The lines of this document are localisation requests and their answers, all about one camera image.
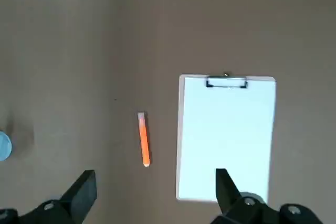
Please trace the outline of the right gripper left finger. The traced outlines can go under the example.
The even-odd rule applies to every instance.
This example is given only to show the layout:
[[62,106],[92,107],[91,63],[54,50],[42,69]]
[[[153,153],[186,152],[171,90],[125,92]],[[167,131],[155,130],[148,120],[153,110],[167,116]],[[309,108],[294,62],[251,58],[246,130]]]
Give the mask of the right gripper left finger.
[[86,170],[60,199],[48,200],[21,216],[14,208],[1,209],[1,223],[83,223],[96,199],[96,172]]

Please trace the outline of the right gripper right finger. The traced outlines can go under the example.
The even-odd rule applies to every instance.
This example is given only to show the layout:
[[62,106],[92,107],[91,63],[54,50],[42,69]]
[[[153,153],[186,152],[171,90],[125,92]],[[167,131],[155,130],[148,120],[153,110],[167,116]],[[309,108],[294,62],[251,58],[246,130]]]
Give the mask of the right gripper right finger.
[[224,168],[216,169],[216,198],[222,214],[212,223],[322,223],[312,210],[303,205],[284,204],[279,210],[274,210],[252,194],[242,195]]

